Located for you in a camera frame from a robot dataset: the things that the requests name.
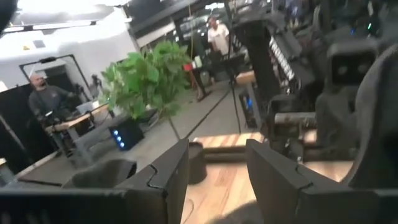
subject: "gray sweatshirt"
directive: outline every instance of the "gray sweatshirt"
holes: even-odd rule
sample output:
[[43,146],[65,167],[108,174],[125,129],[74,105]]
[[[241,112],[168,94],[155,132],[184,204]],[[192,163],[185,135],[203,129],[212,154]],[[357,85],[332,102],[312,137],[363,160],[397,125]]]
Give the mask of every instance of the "gray sweatshirt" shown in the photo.
[[36,117],[43,116],[50,111],[59,109],[61,102],[73,96],[57,86],[47,86],[40,91],[33,91],[29,96],[29,106]]

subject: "green plant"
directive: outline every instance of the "green plant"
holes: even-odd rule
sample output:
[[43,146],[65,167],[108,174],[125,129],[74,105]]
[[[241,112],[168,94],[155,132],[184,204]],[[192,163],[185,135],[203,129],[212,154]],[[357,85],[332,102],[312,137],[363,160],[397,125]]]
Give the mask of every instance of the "green plant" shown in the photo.
[[165,41],[151,52],[129,53],[121,63],[112,63],[103,76],[108,84],[104,96],[110,107],[118,106],[133,118],[145,113],[146,106],[157,108],[170,119],[179,109],[176,97],[187,85],[183,65],[190,63],[186,47]]

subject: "black curtain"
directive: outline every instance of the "black curtain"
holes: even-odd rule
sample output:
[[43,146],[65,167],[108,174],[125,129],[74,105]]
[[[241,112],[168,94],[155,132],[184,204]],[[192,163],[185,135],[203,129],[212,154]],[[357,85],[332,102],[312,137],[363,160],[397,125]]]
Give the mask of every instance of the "black curtain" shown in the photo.
[[0,108],[0,114],[23,145],[20,147],[5,125],[0,123],[0,156],[7,160],[14,173],[54,151],[49,137],[29,108],[27,99],[31,91],[30,85],[24,85],[0,93],[0,105],[6,105]]

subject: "blue light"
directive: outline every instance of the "blue light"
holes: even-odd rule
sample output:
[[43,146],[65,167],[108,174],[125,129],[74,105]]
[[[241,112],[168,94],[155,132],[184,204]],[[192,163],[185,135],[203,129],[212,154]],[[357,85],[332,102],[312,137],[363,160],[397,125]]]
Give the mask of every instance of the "blue light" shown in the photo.
[[253,102],[251,101],[251,99],[248,99],[248,107],[251,108],[253,106]]

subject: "white t-shirt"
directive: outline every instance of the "white t-shirt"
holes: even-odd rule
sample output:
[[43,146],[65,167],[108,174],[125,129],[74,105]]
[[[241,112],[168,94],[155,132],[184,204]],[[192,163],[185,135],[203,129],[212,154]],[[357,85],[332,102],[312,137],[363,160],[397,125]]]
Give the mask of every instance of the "white t-shirt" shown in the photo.
[[218,24],[217,30],[210,28],[207,32],[208,41],[214,42],[223,55],[228,54],[229,43],[226,41],[228,34],[229,30],[224,24]]

